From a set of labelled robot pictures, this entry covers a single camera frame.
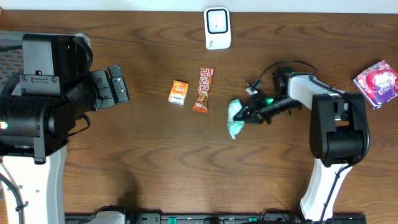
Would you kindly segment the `red purple snack packet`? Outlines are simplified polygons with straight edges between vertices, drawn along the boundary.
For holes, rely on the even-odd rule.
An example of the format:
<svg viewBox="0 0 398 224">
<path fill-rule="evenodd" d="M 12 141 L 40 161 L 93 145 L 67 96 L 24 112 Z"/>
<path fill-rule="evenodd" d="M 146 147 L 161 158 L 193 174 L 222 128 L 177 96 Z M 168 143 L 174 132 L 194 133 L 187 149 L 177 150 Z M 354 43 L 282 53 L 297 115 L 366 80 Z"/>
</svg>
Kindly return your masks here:
<svg viewBox="0 0 398 224">
<path fill-rule="evenodd" d="M 353 83 L 373 109 L 397 97 L 397 72 L 385 60 L 363 70 Z"/>
</svg>

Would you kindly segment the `teal snack packet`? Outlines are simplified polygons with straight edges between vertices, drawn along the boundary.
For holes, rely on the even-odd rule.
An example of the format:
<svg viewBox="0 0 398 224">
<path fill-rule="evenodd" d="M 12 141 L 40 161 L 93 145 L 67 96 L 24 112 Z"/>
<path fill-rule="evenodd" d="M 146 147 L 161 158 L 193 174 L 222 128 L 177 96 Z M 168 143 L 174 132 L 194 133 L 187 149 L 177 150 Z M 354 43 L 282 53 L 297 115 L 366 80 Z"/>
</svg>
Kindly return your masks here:
<svg viewBox="0 0 398 224">
<path fill-rule="evenodd" d="M 236 136 L 242 131 L 244 127 L 244 121 L 235 121 L 234 116 L 237 115 L 243 106 L 239 99 L 233 100 L 228 106 L 228 119 L 227 127 L 228 132 L 232 139 L 236 139 Z"/>
</svg>

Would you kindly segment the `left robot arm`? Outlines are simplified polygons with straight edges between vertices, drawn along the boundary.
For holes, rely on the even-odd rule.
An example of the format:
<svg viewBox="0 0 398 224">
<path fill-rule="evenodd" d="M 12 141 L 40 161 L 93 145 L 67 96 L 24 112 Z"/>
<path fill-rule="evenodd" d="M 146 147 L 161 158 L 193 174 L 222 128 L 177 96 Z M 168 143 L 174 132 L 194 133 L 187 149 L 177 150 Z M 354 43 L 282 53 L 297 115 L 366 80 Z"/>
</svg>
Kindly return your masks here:
<svg viewBox="0 0 398 224">
<path fill-rule="evenodd" d="M 25 34 L 23 71 L 1 92 L 1 183 L 9 223 L 64 223 L 63 170 L 76 121 L 129 100 L 121 68 L 93 71 L 83 34 Z"/>
</svg>

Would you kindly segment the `small orange box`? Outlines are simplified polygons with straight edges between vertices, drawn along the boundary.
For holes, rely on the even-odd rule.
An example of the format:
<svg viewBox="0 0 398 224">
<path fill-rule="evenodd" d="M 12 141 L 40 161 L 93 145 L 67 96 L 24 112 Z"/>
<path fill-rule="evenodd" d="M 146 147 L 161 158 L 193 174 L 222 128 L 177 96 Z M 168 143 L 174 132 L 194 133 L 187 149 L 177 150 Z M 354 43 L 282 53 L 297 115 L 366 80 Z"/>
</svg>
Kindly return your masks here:
<svg viewBox="0 0 398 224">
<path fill-rule="evenodd" d="M 169 102 L 177 105 L 184 105 L 188 93 L 189 84 L 174 80 L 169 94 Z"/>
</svg>

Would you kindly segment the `orange Top chocolate bar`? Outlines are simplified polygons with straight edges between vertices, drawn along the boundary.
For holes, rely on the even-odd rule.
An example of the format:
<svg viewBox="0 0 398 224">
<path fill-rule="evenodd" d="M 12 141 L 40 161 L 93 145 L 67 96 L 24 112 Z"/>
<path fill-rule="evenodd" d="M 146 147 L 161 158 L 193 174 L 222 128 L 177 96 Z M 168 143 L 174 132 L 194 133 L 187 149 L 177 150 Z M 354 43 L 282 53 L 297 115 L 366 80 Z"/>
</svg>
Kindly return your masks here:
<svg viewBox="0 0 398 224">
<path fill-rule="evenodd" d="M 197 98 L 193 105 L 193 111 L 208 113 L 209 92 L 213 83 L 213 67 L 200 67 L 200 81 L 198 86 Z"/>
</svg>

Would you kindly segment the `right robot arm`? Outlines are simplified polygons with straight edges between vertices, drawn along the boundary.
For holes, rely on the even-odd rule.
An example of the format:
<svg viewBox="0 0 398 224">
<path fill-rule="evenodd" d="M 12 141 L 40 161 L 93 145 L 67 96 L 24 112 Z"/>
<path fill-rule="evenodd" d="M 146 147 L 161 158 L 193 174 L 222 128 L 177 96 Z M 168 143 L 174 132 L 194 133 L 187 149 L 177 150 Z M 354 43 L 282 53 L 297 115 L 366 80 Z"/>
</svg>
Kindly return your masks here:
<svg viewBox="0 0 398 224">
<path fill-rule="evenodd" d="M 345 177 L 367 155 L 370 132 L 364 98 L 320 82 L 314 73 L 295 72 L 288 66 L 272 74 L 275 95 L 267 97 L 261 81 L 248 85 L 250 100 L 234 100 L 228 108 L 228 129 L 232 138 L 244 124 L 271 124 L 282 112 L 306 107 L 311 111 L 310 150 L 314 166 L 300 211 L 289 223 L 331 223 L 333 205 Z"/>
</svg>

